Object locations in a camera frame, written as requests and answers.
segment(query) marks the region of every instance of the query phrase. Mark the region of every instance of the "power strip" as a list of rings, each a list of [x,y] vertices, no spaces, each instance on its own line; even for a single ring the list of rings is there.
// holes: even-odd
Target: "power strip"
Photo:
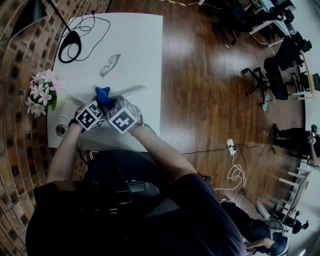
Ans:
[[[233,156],[236,153],[236,151],[234,150],[235,144],[234,144],[234,141],[232,140],[232,138],[228,139],[226,141],[226,144],[228,145],[228,150],[229,150],[230,155]]]

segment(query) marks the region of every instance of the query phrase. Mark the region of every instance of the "lamp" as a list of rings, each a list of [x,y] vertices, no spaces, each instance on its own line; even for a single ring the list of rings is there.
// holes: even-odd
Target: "lamp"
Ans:
[[[58,15],[60,20],[63,22],[65,27],[69,30],[69,33],[65,36],[61,47],[59,49],[58,58],[62,63],[70,63],[73,62],[81,53],[82,45],[79,34],[71,30],[68,27],[68,24],[65,22],[64,18],[59,13],[58,9],[55,7],[51,0],[47,0],[48,3],[52,6],[55,13]],[[38,22],[39,20],[43,19],[47,16],[46,10],[44,5],[42,4],[41,0],[29,0],[24,9],[22,10],[17,22],[14,25],[10,38],[19,34],[21,31],[25,30],[27,27],[31,26],[32,24]],[[69,59],[69,60],[62,60],[62,52],[64,49],[72,44],[76,44],[78,46],[77,54]]]

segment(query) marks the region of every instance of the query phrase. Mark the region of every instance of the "white desk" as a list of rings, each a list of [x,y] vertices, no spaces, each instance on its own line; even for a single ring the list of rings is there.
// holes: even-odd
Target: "white desk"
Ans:
[[[271,7],[275,7],[274,4],[270,0],[260,0],[262,4],[262,10],[265,12],[269,12]],[[265,28],[266,26],[274,23],[286,36],[290,35],[290,32],[284,23],[284,21],[279,20],[267,20],[263,24],[256,26],[251,32],[249,32],[250,35],[253,35],[254,33],[258,32],[259,30]]]
[[[76,95],[84,102],[90,102],[95,96],[95,87],[110,87],[112,95],[119,94],[132,86],[142,85],[147,89],[128,98],[138,106],[143,114],[144,122],[150,125],[159,135],[160,133],[160,102],[162,76],[162,31],[163,17],[140,13],[103,13],[96,17],[110,21],[110,29],[103,40],[94,48],[90,57],[84,61],[61,63],[56,57],[53,70],[63,77],[65,93]],[[88,19],[82,25],[93,24]],[[82,52],[79,59],[88,56],[93,46],[101,39],[108,23],[96,19],[90,34],[81,38]],[[84,32],[77,29],[79,35]],[[108,65],[109,58],[114,54],[121,54],[117,65],[105,77],[99,75],[102,66]],[[65,125],[64,118],[72,119],[78,106],[70,99],[62,98],[57,108],[47,113],[48,146],[57,148],[62,137],[56,134],[58,124]],[[144,147],[129,133],[121,135],[111,128],[107,122],[101,127],[84,132],[80,138],[80,148],[83,150],[129,149],[146,151]]]

